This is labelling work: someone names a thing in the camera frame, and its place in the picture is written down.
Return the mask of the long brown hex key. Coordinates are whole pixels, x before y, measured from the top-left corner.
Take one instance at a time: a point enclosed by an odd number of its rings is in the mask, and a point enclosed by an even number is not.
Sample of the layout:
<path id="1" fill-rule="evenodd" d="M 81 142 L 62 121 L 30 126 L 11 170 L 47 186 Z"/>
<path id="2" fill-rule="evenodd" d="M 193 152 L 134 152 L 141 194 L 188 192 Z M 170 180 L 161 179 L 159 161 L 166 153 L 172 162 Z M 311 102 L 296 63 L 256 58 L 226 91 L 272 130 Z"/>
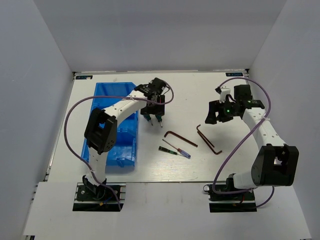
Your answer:
<path id="1" fill-rule="evenodd" d="M 164 137 L 166 138 L 168 135 L 173 135 L 173 136 L 175 136 L 176 138 L 178 138 L 178 139 L 180 139 L 180 140 L 188 143 L 189 145 L 191 145 L 191 146 L 193 146 L 193 147 L 195 147 L 195 148 L 198 147 L 198 145 L 197 145 L 196 143 L 194 143 L 194 142 L 192 142 L 191 140 L 189 140 L 189 139 L 187 139 L 187 138 L 179 135 L 179 134 L 176 133 L 176 132 L 173 132 L 173 131 L 170 131 L 170 130 L 169 130 L 169 131 L 167 131 L 167 132 L 164 134 Z"/>

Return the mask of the teal handled small screwdriver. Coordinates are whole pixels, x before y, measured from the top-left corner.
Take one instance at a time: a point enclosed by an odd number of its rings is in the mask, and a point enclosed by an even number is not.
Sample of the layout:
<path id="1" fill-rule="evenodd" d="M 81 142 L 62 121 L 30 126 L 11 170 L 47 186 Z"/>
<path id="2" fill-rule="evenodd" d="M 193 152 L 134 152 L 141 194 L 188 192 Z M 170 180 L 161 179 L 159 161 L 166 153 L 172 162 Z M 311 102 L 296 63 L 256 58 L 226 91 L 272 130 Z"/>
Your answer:
<path id="1" fill-rule="evenodd" d="M 152 118 L 150 114 L 144 114 L 143 117 L 147 120 L 148 123 L 153 125 Z"/>

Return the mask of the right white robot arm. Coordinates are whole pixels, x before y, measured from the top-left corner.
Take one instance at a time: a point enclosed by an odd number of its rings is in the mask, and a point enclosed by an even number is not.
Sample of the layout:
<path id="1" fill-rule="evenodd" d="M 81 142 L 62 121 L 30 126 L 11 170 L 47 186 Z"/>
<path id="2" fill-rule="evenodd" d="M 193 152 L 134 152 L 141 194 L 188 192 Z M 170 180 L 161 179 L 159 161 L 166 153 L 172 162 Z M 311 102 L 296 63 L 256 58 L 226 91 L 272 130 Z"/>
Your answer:
<path id="1" fill-rule="evenodd" d="M 227 195 L 236 200 L 244 192 L 261 186 L 284 187 L 294 182 L 299 151 L 289 146 L 277 134 L 268 120 L 268 111 L 261 100 L 253 99 L 248 84 L 234 87 L 234 97 L 226 87 L 217 87 L 219 99 L 209 102 L 206 124 L 225 123 L 240 117 L 249 127 L 249 136 L 253 136 L 259 149 L 252 167 L 242 173 L 232 173 L 226 179 L 223 190 L 214 189 L 214 193 Z"/>

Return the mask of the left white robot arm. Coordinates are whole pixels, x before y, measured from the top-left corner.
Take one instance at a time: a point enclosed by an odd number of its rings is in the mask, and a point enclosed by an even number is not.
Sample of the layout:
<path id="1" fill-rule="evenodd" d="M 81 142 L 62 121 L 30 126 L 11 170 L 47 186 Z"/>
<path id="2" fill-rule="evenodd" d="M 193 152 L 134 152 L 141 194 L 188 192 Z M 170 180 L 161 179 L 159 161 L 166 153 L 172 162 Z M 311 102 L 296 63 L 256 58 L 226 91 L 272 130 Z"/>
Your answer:
<path id="1" fill-rule="evenodd" d="M 147 84 L 136 86 L 128 96 L 121 97 L 114 105 L 92 110 L 84 131 L 90 168 L 82 181 L 94 199 L 99 200 L 106 193 L 103 185 L 106 183 L 105 168 L 108 153 L 116 144 L 118 126 L 138 110 L 164 106 L 162 96 L 166 88 L 170 89 L 168 83 L 156 77 Z"/>

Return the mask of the brown hex key upper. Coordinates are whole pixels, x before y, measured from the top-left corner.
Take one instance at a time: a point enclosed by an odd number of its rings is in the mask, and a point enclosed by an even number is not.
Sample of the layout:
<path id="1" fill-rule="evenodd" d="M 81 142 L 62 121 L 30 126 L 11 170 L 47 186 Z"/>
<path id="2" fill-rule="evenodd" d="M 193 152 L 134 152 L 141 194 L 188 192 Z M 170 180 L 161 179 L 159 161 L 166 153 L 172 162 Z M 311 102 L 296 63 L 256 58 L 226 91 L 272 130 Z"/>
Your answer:
<path id="1" fill-rule="evenodd" d="M 212 144 L 212 142 L 200 131 L 199 127 L 201 125 L 199 124 L 197 127 L 196 127 L 196 130 L 197 130 L 197 133 L 200 135 L 200 137 L 206 142 L 206 144 L 208 146 L 211 146 L 212 148 L 214 148 L 215 146 Z"/>

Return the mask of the right table logo sticker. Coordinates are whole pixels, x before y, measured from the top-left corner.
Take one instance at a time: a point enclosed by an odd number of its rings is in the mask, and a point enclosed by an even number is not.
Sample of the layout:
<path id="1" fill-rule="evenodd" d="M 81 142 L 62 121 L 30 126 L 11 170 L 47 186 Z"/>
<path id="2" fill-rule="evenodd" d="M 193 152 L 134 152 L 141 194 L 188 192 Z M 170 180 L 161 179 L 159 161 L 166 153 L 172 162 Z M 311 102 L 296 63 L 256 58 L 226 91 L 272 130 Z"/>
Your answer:
<path id="1" fill-rule="evenodd" d="M 225 75 L 230 78 L 244 76 L 242 72 L 226 72 Z"/>

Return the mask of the table logo sticker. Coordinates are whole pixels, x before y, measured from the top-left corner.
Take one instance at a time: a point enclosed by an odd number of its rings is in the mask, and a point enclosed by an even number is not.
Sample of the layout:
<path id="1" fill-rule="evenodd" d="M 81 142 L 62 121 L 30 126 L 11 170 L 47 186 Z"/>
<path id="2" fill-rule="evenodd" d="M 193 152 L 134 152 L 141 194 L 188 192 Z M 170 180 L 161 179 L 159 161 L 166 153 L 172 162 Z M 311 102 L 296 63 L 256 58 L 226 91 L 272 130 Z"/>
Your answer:
<path id="1" fill-rule="evenodd" d="M 77 75 L 75 77 L 76 80 L 91 80 L 92 78 L 92 75 Z"/>
<path id="2" fill-rule="evenodd" d="M 225 75 L 230 78 L 244 76 L 242 72 L 226 72 Z"/>

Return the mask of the brown hex key lower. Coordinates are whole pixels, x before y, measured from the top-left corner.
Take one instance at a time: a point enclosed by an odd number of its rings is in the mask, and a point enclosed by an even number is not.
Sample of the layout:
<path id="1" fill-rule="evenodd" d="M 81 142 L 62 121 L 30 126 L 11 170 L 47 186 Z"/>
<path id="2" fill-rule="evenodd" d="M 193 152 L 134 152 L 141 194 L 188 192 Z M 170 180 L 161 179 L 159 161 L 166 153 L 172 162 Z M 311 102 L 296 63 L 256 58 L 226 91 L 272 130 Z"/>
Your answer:
<path id="1" fill-rule="evenodd" d="M 221 154 L 223 151 L 220 150 L 220 151 L 216 151 L 215 148 L 211 147 L 211 146 L 208 146 L 210 148 L 210 150 L 215 154 L 215 155 L 219 155 Z"/>

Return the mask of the left table logo sticker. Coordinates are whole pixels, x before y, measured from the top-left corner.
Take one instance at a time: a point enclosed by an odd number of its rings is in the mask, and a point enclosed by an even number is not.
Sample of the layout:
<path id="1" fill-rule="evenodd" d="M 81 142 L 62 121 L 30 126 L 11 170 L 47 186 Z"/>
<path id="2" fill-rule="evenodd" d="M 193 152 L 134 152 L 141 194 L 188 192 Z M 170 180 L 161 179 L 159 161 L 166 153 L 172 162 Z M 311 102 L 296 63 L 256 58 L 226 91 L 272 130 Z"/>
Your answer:
<path id="1" fill-rule="evenodd" d="M 75 77 L 76 80 L 91 80 L 92 78 L 92 75 L 77 75 Z"/>

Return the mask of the black green handled screwdriver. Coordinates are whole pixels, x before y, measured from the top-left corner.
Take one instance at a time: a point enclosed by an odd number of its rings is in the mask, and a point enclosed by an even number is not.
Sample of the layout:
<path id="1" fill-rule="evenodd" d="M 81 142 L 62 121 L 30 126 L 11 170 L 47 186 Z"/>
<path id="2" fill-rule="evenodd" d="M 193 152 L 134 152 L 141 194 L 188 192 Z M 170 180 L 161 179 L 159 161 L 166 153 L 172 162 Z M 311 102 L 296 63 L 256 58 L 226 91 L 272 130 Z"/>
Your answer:
<path id="1" fill-rule="evenodd" d="M 168 148 L 162 147 L 162 146 L 159 146 L 158 150 L 161 151 L 161 152 L 164 152 L 164 153 L 172 154 L 172 155 L 177 155 L 178 154 L 177 152 L 175 152 L 173 150 L 170 150 Z"/>

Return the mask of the red blue handled screwdriver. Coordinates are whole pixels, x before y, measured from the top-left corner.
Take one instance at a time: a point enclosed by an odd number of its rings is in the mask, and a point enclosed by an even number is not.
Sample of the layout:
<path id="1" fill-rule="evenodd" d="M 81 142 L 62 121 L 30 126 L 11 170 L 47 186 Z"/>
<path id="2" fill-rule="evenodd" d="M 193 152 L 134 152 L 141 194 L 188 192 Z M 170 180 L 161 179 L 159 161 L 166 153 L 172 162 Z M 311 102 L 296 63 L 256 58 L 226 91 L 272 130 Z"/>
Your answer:
<path id="1" fill-rule="evenodd" d="M 178 148 L 178 147 L 175 147 L 174 145 L 172 145 L 171 143 L 169 143 L 168 141 L 162 139 L 163 142 L 165 142 L 166 144 L 168 144 L 169 146 L 173 147 L 175 150 L 177 150 L 178 153 L 180 153 L 183 157 L 187 158 L 187 159 L 190 159 L 191 158 L 191 155 L 189 153 L 187 153 L 186 151 Z"/>

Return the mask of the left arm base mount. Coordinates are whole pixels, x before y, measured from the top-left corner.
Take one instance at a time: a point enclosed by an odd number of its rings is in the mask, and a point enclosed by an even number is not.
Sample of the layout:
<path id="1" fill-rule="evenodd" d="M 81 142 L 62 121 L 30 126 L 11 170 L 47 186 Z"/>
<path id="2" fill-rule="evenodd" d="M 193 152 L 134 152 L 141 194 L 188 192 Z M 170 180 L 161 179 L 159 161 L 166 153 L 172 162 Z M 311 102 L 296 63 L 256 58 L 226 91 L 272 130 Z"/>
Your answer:
<path id="1" fill-rule="evenodd" d="M 94 185 L 87 177 L 82 177 L 82 183 L 77 184 L 75 204 L 123 204 L 126 197 L 126 184 L 115 183 L 109 187 Z"/>

